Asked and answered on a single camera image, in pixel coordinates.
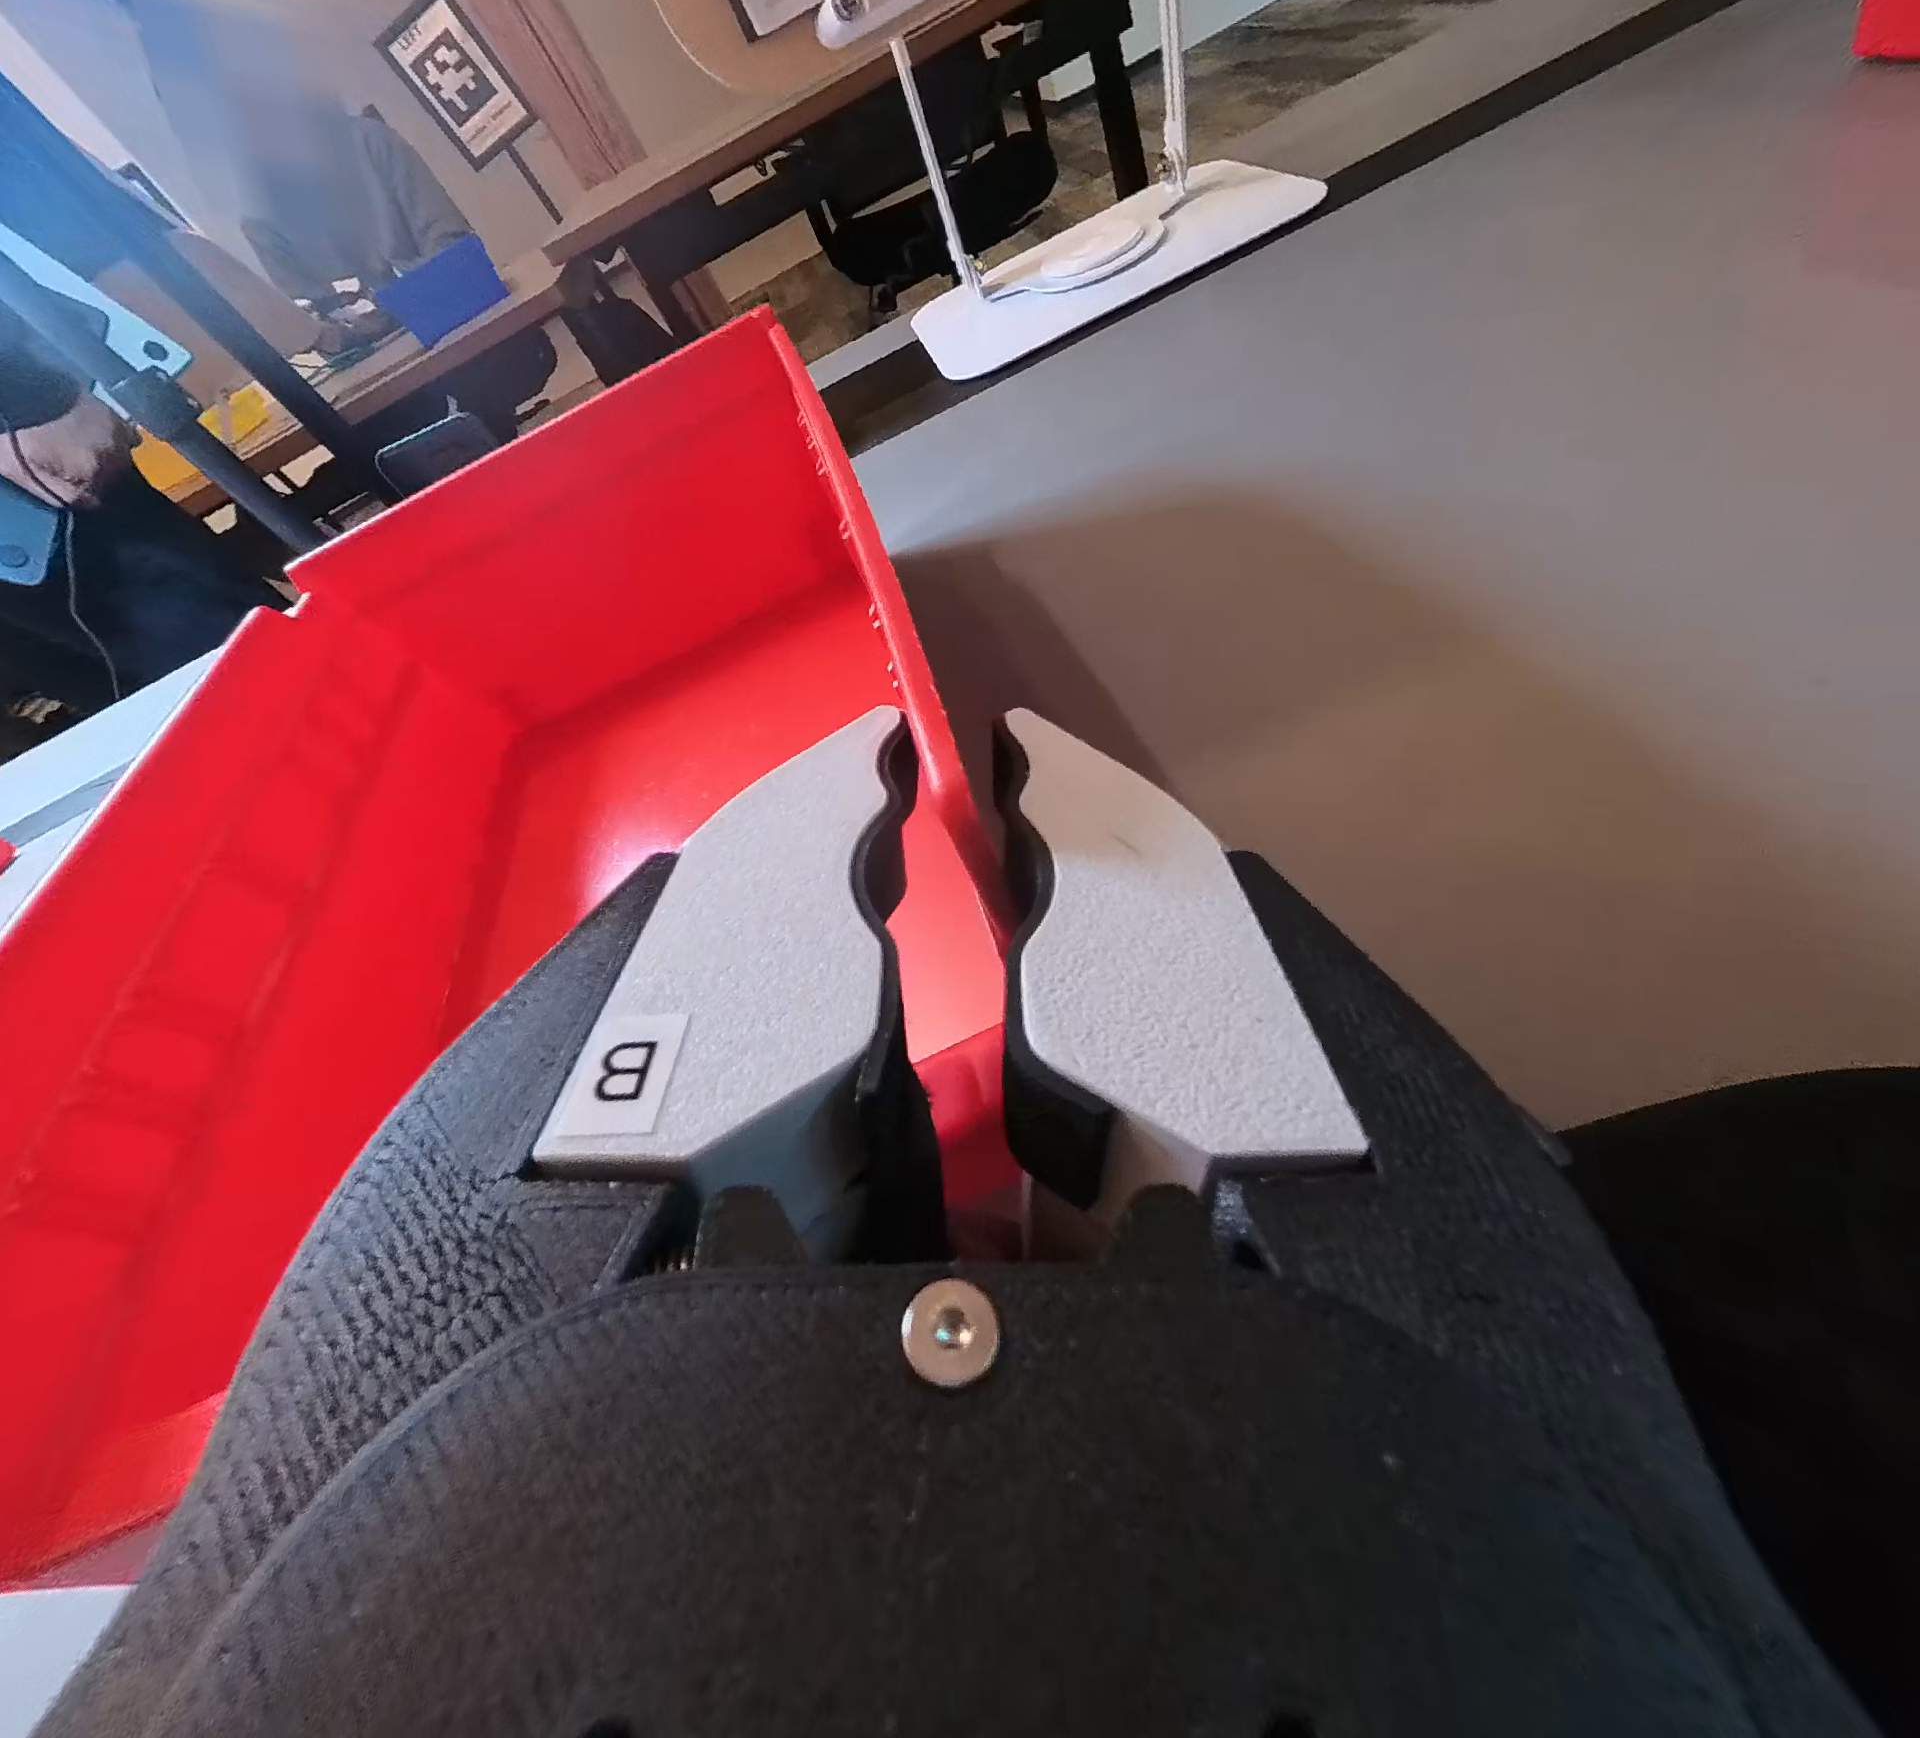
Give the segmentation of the dark grey power box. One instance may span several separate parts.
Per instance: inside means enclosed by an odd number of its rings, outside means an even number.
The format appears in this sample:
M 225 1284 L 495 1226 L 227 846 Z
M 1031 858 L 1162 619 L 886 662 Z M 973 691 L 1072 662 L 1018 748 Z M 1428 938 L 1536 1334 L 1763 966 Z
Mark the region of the dark grey power box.
M 374 454 L 374 471 L 399 499 L 418 496 L 429 487 L 466 471 L 493 454 L 499 441 L 493 428 L 472 411 L 444 411 L 444 419 L 384 443 Z

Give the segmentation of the black light stand pole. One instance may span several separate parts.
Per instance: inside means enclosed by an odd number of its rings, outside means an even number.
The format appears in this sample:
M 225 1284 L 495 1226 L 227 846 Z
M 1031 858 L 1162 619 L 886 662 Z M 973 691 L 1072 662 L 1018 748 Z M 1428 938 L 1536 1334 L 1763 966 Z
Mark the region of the black light stand pole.
M 194 398 L 165 374 L 132 367 L 14 260 L 3 260 L 3 303 L 48 346 L 51 359 L 105 393 L 130 421 L 179 451 L 194 471 L 218 484 L 234 507 L 269 530 L 288 551 L 307 553 L 324 531 L 293 508 L 285 493 L 262 484 L 211 428 L 201 424 Z

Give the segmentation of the white sign stand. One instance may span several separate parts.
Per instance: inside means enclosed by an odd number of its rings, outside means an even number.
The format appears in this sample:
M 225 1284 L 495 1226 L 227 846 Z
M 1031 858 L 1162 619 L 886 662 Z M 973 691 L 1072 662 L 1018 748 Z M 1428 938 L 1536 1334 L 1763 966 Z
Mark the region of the white sign stand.
M 908 50 L 902 40 L 892 41 L 899 91 L 957 271 L 957 290 L 912 316 L 912 333 L 947 383 L 1027 359 L 1302 220 L 1330 193 L 1324 183 L 1237 159 L 1197 164 L 1188 143 L 1185 0 L 1157 0 L 1157 26 L 1162 179 L 990 271 L 962 243 Z

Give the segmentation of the black foam pad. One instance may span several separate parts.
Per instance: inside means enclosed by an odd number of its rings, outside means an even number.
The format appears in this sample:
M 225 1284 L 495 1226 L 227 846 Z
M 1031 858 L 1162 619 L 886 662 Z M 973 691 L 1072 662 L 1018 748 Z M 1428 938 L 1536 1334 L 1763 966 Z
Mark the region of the black foam pad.
M 1915 1071 L 1792 1074 L 1566 1133 L 1778 1590 L 1915 1735 Z

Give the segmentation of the blue storage bin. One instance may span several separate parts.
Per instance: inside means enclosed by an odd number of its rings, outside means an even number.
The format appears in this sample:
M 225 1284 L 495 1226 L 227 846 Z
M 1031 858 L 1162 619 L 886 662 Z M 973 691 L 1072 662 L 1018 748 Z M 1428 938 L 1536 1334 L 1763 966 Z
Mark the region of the blue storage bin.
M 485 253 L 485 243 L 472 232 L 444 243 L 444 250 L 387 284 L 374 284 L 374 304 L 426 351 L 461 333 L 508 299 L 513 290 Z

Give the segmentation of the black office chair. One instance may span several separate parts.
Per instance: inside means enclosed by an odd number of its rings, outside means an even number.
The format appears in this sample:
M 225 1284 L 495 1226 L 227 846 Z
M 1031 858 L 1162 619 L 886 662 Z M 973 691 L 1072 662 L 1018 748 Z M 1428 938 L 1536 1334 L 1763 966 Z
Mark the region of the black office chair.
M 1005 119 L 1010 63 L 982 40 L 925 58 L 915 82 L 957 232 L 971 257 L 982 257 L 1042 214 L 1056 189 L 1056 156 L 1045 127 Z M 892 317 L 912 284 L 960 279 L 899 86 L 818 119 L 795 159 L 815 189 L 807 224 L 826 264 L 866 293 L 873 317 Z

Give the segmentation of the white sign black pattern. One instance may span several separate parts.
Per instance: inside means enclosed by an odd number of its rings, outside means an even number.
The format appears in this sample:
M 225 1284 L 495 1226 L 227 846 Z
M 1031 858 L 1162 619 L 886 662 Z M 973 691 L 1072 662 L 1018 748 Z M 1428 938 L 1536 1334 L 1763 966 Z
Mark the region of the white sign black pattern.
M 461 0 L 408 0 L 374 50 L 472 171 L 501 159 L 532 189 L 546 217 L 563 217 L 523 156 L 542 116 Z

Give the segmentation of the red divided plastic bin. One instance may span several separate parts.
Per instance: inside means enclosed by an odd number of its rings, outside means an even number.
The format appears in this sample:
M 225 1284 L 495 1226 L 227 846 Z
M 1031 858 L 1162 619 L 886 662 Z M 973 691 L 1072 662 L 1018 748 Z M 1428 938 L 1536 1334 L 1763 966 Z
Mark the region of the red divided plastic bin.
M 905 1036 L 986 1207 L 990 841 L 772 312 L 296 563 L 3 932 L 3 1590 L 165 1518 L 296 1244 L 429 1065 L 641 858 L 895 702 Z

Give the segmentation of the wooden workbench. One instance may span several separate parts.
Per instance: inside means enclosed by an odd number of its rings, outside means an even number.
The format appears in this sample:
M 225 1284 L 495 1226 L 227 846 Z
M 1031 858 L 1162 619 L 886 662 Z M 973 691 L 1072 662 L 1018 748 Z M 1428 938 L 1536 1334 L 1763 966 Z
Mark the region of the wooden workbench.
M 444 383 L 444 374 L 457 368 L 493 351 L 499 341 L 542 326 L 546 322 L 557 317 L 563 307 L 563 269 L 548 264 L 542 253 L 528 253 L 506 269 L 506 284 L 513 299 L 495 304 L 461 333 L 446 338 L 444 344 L 426 351 L 408 333 L 391 333 L 368 356 L 351 362 L 347 368 L 327 368 L 313 380 L 317 397 L 335 405 L 347 424 L 361 424 L 368 414 Z M 288 459 L 317 451 L 322 441 L 301 428 L 288 411 L 280 431 L 269 435 L 262 447 L 250 458 L 241 458 L 256 478 L 280 472 Z M 227 493 L 211 484 L 211 490 L 189 496 L 186 508 L 206 511 L 227 502 Z

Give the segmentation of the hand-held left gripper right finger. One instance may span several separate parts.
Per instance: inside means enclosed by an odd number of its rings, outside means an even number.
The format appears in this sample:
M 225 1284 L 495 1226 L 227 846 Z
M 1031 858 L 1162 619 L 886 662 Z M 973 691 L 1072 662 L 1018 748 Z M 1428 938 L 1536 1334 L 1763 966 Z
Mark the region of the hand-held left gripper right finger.
M 1033 711 L 997 721 L 1018 921 L 1005 1142 L 1027 1244 L 1095 1254 L 1147 1189 L 1364 1173 L 1342 1088 L 1238 863 L 1172 790 Z

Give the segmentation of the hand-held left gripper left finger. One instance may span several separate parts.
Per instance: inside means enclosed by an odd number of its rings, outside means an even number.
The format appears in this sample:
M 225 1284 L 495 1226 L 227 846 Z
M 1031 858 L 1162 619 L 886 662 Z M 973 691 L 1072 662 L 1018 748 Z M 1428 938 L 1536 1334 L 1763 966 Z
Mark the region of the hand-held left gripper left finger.
M 917 753 L 873 708 L 683 841 L 532 1143 L 542 1179 L 764 1189 L 822 1262 L 941 1262 L 941 1139 L 905 1052 Z

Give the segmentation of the yellow storage bin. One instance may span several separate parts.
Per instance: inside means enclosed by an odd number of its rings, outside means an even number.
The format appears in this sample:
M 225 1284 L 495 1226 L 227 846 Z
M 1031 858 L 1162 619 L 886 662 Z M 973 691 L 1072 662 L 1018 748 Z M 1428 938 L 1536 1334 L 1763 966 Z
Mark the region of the yellow storage bin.
M 230 454 L 250 458 L 269 441 L 285 421 L 283 405 L 256 383 L 227 389 L 201 407 L 201 428 L 211 431 Z M 186 502 L 194 493 L 211 490 L 211 481 L 173 443 L 140 435 L 132 465 L 145 484 L 162 490 L 167 499 Z

